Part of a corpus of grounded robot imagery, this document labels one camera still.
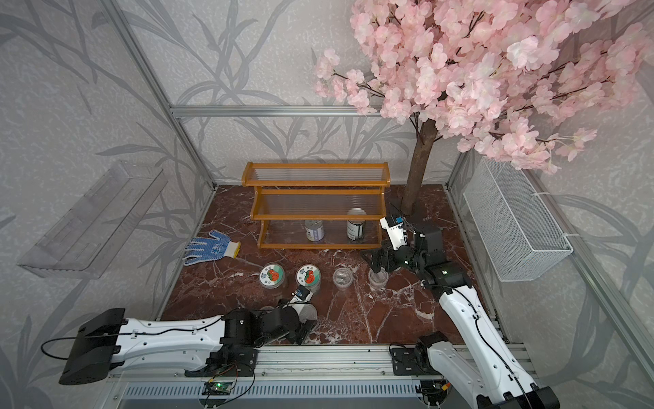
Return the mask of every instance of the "gray wall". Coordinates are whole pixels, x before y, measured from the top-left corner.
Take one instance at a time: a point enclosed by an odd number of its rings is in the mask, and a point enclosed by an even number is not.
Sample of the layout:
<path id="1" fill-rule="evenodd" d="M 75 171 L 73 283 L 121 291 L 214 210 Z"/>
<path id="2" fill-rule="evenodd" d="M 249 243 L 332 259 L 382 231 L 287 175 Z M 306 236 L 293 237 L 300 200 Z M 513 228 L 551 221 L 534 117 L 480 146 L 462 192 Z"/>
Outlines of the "gray wall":
<path id="1" fill-rule="evenodd" d="M 0 408 L 86 408 L 98 384 L 57 384 L 41 342 L 95 313 L 152 317 L 209 185 L 96 1 L 0 3 Z M 161 166 L 161 196 L 101 279 L 43 279 L 16 266 L 117 159 Z M 66 355 L 69 343 L 50 350 Z"/>
<path id="2" fill-rule="evenodd" d="M 654 5 L 639 1 L 617 16 L 574 36 L 562 58 L 597 38 L 616 38 L 641 21 L 653 33 Z M 535 122 L 541 135 L 570 135 L 598 128 L 585 152 L 542 181 L 591 248 L 601 267 L 654 333 L 654 69 L 644 63 L 632 105 L 600 113 L 589 109 L 557 129 Z M 654 408 L 654 389 L 629 355 L 572 261 L 566 259 L 540 278 L 502 283 L 492 269 L 462 197 L 479 156 L 466 155 L 453 184 L 455 200 L 483 277 L 489 283 L 503 329 L 524 342 L 540 380 L 554 388 L 564 408 Z"/>
<path id="3" fill-rule="evenodd" d="M 370 70 L 354 39 L 352 0 L 120 0 L 174 105 L 332 105 L 313 91 L 315 55 Z M 415 131 L 382 118 L 185 118 L 215 181 L 239 184 L 248 161 L 388 162 L 406 182 Z M 456 140 L 436 143 L 425 183 L 443 183 Z"/>

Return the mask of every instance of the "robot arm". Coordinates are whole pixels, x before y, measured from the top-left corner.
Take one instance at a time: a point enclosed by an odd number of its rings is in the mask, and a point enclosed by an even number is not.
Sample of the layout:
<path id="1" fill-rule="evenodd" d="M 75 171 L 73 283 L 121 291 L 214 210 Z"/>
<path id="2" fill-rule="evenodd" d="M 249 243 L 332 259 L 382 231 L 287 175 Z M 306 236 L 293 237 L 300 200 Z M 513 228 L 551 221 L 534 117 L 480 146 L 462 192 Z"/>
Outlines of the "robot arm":
<path id="1" fill-rule="evenodd" d="M 437 332 L 421 337 L 416 345 L 421 373 L 434 370 L 441 373 L 473 409 L 559 408 L 552 390 L 539 388 L 506 347 L 466 271 L 447 260 L 441 229 L 402 219 L 397 222 L 389 227 L 388 221 L 381 219 L 392 249 L 386 242 L 380 249 L 362 251 L 364 260 L 374 272 L 385 268 L 390 273 L 401 266 L 412 270 L 454 321 L 477 365 L 477 368 L 470 366 L 447 337 Z M 406 241 L 407 228 L 413 233 L 411 243 Z"/>
<path id="2" fill-rule="evenodd" d="M 59 383 L 96 382 L 128 369 L 212 376 L 234 362 L 256 360 L 256 348 L 279 338 L 300 345 L 316 322 L 299 318 L 311 296 L 300 286 L 291 301 L 270 311 L 239 308 L 192 321 L 124 319 L 125 309 L 107 310 L 79 328 Z"/>
<path id="3" fill-rule="evenodd" d="M 477 368 L 437 333 L 423 338 L 430 366 L 443 374 L 472 408 L 558 408 L 550 388 L 538 388 L 491 323 L 474 288 L 446 289 L 439 303 L 454 321 Z"/>

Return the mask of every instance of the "marble floor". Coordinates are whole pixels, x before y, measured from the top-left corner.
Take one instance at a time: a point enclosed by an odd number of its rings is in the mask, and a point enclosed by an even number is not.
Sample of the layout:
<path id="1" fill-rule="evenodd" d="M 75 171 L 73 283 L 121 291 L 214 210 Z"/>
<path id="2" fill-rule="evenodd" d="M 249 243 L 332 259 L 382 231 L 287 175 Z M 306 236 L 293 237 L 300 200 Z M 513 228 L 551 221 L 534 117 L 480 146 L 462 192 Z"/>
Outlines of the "marble floor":
<path id="1" fill-rule="evenodd" d="M 403 186 L 386 191 L 388 202 L 397 201 Z M 260 270 L 269 263 L 280 264 L 295 274 L 304 264 L 320 268 L 320 290 L 311 303 L 318 311 L 318 323 L 307 337 L 308 344 L 413 344 L 419 336 L 441 331 L 454 344 L 462 343 L 454 323 L 431 294 L 422 289 L 411 272 L 400 269 L 391 274 L 385 289 L 373 290 L 368 283 L 368 266 L 357 251 L 344 250 L 259 250 L 256 239 L 260 222 L 249 218 L 254 189 L 219 187 L 199 235 L 210 230 L 227 234 L 241 242 L 237 258 L 223 258 L 184 267 L 162 320 L 198 319 L 223 314 L 234 308 L 260 309 L 274 306 L 280 298 L 290 298 L 294 289 L 264 289 L 258 281 Z M 415 217 L 429 219 L 443 228 L 443 241 L 450 260 L 472 268 L 454 215 L 441 185 L 421 188 Z M 339 267 L 354 272 L 354 283 L 339 291 L 332 274 Z"/>

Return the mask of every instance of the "pink cherry blossom tree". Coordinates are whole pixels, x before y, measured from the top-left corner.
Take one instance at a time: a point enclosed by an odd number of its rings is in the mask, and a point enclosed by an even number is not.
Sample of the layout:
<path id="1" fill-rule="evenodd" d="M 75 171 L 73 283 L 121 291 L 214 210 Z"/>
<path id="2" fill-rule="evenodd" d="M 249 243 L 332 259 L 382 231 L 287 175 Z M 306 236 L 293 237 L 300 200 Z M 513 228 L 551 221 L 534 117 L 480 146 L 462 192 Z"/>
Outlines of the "pink cherry blossom tree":
<path id="1" fill-rule="evenodd" d="M 417 134 L 402 211 L 410 214 L 432 144 L 459 137 L 517 169 L 556 172 L 552 154 L 573 160 L 596 130 L 540 135 L 534 113 L 560 124 L 580 110 L 624 107 L 634 74 L 652 52 L 641 24 L 613 41 L 581 46 L 579 58 L 556 64 L 571 34 L 615 15 L 635 0 L 356 0 L 354 37 L 371 60 L 372 76 L 335 70 L 328 49 L 317 60 L 316 93 L 347 100 L 361 115 L 376 112 Z"/>

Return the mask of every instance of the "wire mesh basket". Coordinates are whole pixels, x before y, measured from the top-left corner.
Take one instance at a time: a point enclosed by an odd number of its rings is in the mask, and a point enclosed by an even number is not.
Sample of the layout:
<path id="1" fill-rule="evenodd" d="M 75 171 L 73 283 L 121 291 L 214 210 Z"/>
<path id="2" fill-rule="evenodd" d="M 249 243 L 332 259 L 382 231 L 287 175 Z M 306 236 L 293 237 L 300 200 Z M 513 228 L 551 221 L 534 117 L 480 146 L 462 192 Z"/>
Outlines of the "wire mesh basket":
<path id="1" fill-rule="evenodd" d="M 530 281 L 572 246 L 522 171 L 482 158 L 463 196 L 500 281 Z"/>

